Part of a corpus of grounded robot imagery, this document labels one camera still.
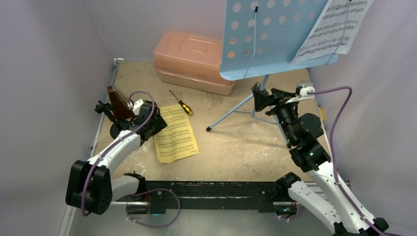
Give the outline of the yellow sheet music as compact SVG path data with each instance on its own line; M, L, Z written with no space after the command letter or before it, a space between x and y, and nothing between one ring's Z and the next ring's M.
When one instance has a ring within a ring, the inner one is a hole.
M180 105L160 108L167 127L154 136L157 159L171 163L200 153L189 115Z

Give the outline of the black round microphone stand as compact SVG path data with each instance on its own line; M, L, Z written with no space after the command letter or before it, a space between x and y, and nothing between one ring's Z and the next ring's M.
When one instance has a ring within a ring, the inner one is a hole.
M116 119L116 117L113 115L115 107L110 103L103 103L101 100L99 100L94 110L98 114L103 113L113 123L110 127L110 135L113 139L115 139L121 131L128 130L130 128L130 123L127 120Z

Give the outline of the brown wooden metronome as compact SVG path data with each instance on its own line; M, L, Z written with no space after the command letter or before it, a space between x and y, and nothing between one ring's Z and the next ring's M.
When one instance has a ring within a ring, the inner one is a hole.
M107 93L110 104L114 107L112 112L117 121L127 120L135 116L132 110L129 109L126 101L118 93L115 86L107 86Z

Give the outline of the white sheet music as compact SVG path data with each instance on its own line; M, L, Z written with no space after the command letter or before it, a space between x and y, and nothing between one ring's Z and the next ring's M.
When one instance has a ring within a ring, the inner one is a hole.
M313 59L329 64L338 55L346 55L373 3L372 0L329 0L291 64Z

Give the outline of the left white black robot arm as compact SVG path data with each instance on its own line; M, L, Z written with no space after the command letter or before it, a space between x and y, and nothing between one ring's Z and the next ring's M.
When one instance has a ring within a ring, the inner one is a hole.
M85 215L101 215L111 202L127 195L134 201L145 198L147 188L141 184L144 177L125 174L112 180L111 175L128 155L167 127L167 123L154 102L139 100L133 111L135 117L127 128L104 150L87 161L73 163L65 196L67 205L81 209Z

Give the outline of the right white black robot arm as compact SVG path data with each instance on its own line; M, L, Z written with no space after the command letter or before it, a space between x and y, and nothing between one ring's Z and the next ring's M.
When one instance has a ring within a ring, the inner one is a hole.
M294 173L278 180L277 196L292 199L316 216L334 236L384 236L388 223L374 216L353 194L338 173L332 151L319 142L324 134L322 120L315 114L298 114L299 102L312 99L317 91L311 83L300 83L295 92L273 88L270 92L260 84L252 87L254 109L276 116L288 141L292 161L321 189L320 196L309 190Z

